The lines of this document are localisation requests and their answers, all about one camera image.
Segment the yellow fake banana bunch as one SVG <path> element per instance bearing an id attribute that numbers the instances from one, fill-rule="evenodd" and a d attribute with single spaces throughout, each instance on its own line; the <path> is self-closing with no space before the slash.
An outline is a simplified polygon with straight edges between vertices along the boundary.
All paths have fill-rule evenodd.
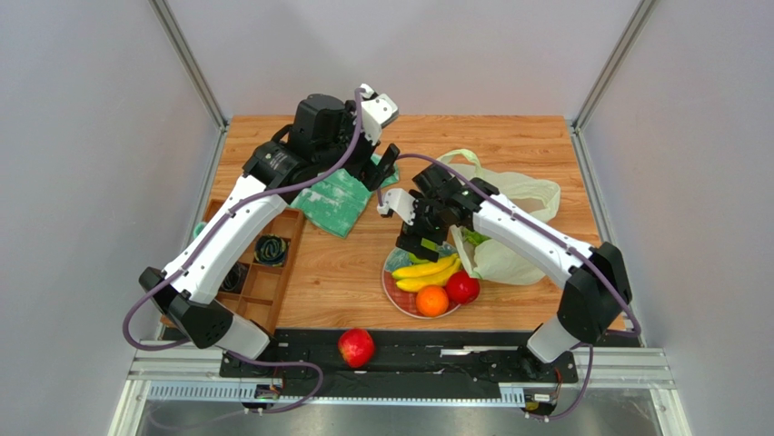
<path id="1" fill-rule="evenodd" d="M 461 260 L 457 253 L 441 258 L 436 263 L 414 264 L 392 272 L 399 290 L 418 292 L 431 286 L 443 286 L 449 278 L 461 269 Z"/>

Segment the orange fake orange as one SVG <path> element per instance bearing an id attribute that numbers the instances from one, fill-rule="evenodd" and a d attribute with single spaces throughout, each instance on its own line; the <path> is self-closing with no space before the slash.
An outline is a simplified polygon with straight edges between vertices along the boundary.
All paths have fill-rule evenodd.
<path id="1" fill-rule="evenodd" d="M 449 298 L 441 286 L 431 285 L 420 289 L 415 298 L 417 311 L 430 318 L 445 314 L 449 308 Z"/>

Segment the green fake apple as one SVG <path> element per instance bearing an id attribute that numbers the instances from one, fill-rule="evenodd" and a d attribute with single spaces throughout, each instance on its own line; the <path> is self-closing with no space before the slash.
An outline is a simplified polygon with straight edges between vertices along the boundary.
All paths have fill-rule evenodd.
<path id="1" fill-rule="evenodd" d="M 431 257 L 427 258 L 426 256 L 419 255 L 418 251 L 420 248 L 423 253 L 430 252 Z M 433 241 L 421 239 L 420 243 L 414 247 L 413 251 L 409 251 L 408 256 L 410 262 L 413 264 L 435 263 L 439 257 L 438 246 Z"/>

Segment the green fake grapes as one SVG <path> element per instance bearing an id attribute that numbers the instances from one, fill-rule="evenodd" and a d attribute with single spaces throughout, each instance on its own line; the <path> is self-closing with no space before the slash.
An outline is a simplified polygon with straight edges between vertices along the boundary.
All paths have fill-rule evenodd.
<path id="1" fill-rule="evenodd" d="M 472 246 L 479 246 L 490 240 L 490 237 L 481 233 L 469 230 L 467 228 L 462 229 L 463 240 Z"/>

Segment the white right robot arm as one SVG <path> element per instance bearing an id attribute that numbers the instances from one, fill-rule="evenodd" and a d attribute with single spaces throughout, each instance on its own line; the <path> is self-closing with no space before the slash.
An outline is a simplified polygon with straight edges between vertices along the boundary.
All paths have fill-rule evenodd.
<path id="1" fill-rule="evenodd" d="M 622 312 L 630 311 L 631 290 L 622 253 L 611 243 L 594 247 L 542 223 L 501 194 L 494 185 L 468 180 L 436 163 L 413 179 L 414 189 L 382 194 L 378 212 L 402 221 L 397 247 L 437 261 L 436 248 L 453 226 L 465 227 L 523 257 L 562 290 L 556 314 L 527 341 L 530 355 L 552 363 L 579 343 L 592 345 Z"/>

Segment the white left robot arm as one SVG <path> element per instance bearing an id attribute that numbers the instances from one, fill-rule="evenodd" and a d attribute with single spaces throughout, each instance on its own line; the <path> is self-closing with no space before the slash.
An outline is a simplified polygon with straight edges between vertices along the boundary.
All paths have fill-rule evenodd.
<path id="1" fill-rule="evenodd" d="M 369 191 L 380 187 L 393 174 L 399 150 L 390 145 L 379 162 L 372 155 L 382 130 L 398 116 L 391 97 L 365 84 L 348 101 L 306 97 L 292 123 L 254 149 L 228 199 L 193 241 L 164 268 L 142 272 L 142 300 L 152 300 L 196 347 L 258 358 L 270 344 L 269 333 L 216 300 L 227 273 L 301 190 L 340 169 Z"/>

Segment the translucent avocado print plastic bag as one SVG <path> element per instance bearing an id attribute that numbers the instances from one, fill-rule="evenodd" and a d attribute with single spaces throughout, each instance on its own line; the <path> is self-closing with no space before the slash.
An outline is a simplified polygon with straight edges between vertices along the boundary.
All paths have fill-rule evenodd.
<path id="1" fill-rule="evenodd" d="M 548 223 L 558 213 L 561 203 L 561 187 L 546 179 L 532 178 L 523 173 L 496 172 L 486 169 L 477 154 L 469 149 L 455 149 L 437 158 L 463 177 L 480 178 L 498 188 L 511 203 L 521 208 L 535 220 Z M 471 277 L 515 286 L 532 285 L 546 276 L 546 272 L 516 242 L 506 242 L 490 237 L 479 246 L 463 240 L 462 229 L 450 228 L 450 239 L 459 252 L 462 269 Z"/>

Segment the red fake apple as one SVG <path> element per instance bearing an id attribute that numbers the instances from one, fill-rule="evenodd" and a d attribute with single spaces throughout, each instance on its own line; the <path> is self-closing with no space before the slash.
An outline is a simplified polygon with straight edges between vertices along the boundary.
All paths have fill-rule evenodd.
<path id="1" fill-rule="evenodd" d="M 481 285 L 478 279 L 465 271 L 459 271 L 449 278 L 444 289 L 450 301 L 466 305 L 479 297 Z"/>
<path id="2" fill-rule="evenodd" d="M 340 337 L 338 349 L 350 368 L 360 368 L 373 357 L 375 344 L 372 336 L 364 329 L 350 329 Z"/>

